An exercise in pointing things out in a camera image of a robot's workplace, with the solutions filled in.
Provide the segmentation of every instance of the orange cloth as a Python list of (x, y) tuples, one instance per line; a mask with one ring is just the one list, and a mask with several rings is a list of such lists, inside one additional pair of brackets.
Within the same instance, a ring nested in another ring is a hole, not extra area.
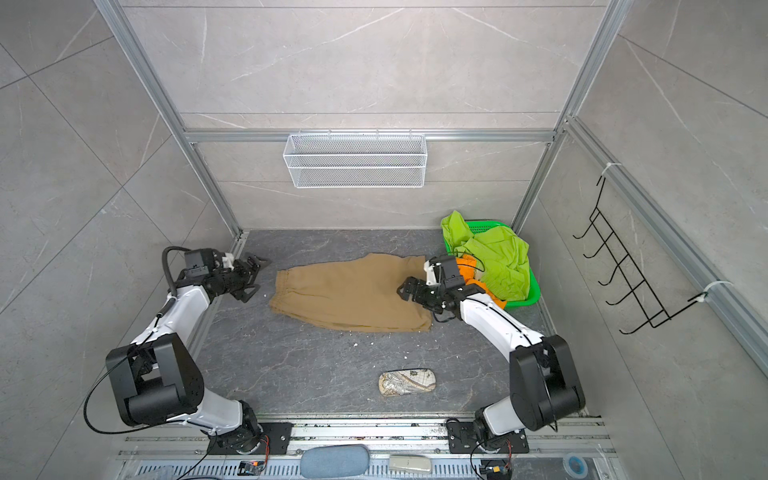
[(456, 264), (458, 265), (458, 272), (464, 277), (464, 281), (467, 285), (475, 284), (485, 290), (499, 308), (503, 309), (507, 306), (506, 300), (500, 300), (479, 280), (479, 278), (482, 278), (482, 270), (478, 270), (478, 261), (476, 258), (465, 253), (461, 258), (456, 259)]

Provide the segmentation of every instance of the green laundry basket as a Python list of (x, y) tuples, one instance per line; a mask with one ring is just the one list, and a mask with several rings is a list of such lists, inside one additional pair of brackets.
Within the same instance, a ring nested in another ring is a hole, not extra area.
[[(482, 233), (486, 230), (490, 230), (493, 227), (498, 227), (499, 225), (508, 227), (508, 225), (505, 225), (502, 222), (497, 222), (495, 220), (467, 220), (467, 225), (469, 225), (469, 231), (472, 233)], [(448, 242), (445, 242), (445, 251), (451, 253), (451, 246), (448, 245)], [(507, 302), (507, 306), (504, 307), (504, 310), (511, 310), (518, 306), (533, 305), (534, 303), (538, 302), (538, 299), (541, 297), (541, 289), (538, 287), (536, 277), (533, 276), (533, 269), (529, 270), (531, 272), (531, 288), (528, 289), (528, 298), (525, 300), (519, 300), (517, 302)]]

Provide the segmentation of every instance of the green cloth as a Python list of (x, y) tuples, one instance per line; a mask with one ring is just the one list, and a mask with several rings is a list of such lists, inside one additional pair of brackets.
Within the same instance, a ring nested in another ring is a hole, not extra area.
[(440, 222), (442, 236), (451, 252), (469, 253), (485, 272), (481, 281), (501, 300), (518, 302), (528, 298), (531, 267), (528, 244), (507, 226), (474, 234), (462, 215), (454, 211)]

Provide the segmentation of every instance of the dark gray floor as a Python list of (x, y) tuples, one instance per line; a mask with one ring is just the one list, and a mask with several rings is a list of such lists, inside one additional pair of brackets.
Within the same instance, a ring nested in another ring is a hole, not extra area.
[[(440, 230), (254, 230), (244, 251), (273, 263), (248, 304), (224, 297), (210, 327), (197, 364), (216, 393), (262, 413), (474, 411), (508, 395), (505, 357), (458, 320), (434, 323), (426, 333), (350, 333), (269, 308), (278, 270), (371, 252), (429, 258), (445, 252)], [(514, 315), (544, 329), (537, 306)], [(410, 368), (432, 369), (435, 391), (379, 394), (382, 372)]]

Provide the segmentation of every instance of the wall-mounted wire basket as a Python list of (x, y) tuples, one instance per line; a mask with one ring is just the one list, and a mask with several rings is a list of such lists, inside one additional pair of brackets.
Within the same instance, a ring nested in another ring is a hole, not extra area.
[(292, 134), (283, 158), (296, 188), (423, 187), (422, 134)]

